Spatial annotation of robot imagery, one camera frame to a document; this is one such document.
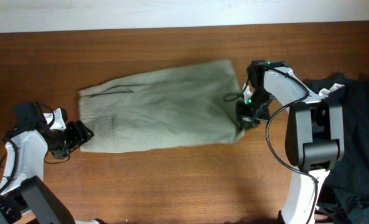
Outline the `khaki green shorts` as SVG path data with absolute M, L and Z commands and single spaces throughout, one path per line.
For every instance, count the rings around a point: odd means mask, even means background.
M 216 60 L 117 78 L 79 92 L 80 119 L 94 136 L 83 152 L 123 153 L 233 144 L 244 130 L 230 60 Z

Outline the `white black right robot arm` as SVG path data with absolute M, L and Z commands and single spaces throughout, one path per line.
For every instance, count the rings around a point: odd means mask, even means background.
M 342 105 L 310 90 L 283 60 L 254 60 L 246 73 L 248 78 L 236 103 L 237 119 L 243 129 L 265 122 L 272 155 L 292 172 L 277 221 L 314 223 L 322 186 L 345 152 Z M 285 161 L 273 149 L 269 136 L 273 119 L 283 111 L 288 113 Z

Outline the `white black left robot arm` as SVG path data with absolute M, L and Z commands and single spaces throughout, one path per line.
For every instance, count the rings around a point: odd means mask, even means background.
M 87 143 L 94 133 L 82 121 L 67 120 L 63 108 L 46 113 L 42 103 L 27 101 L 14 108 L 18 124 L 4 137 L 6 163 L 0 183 L 0 223 L 15 223 L 29 212 L 32 223 L 77 224 L 68 208 L 44 183 L 44 165 L 56 163 Z

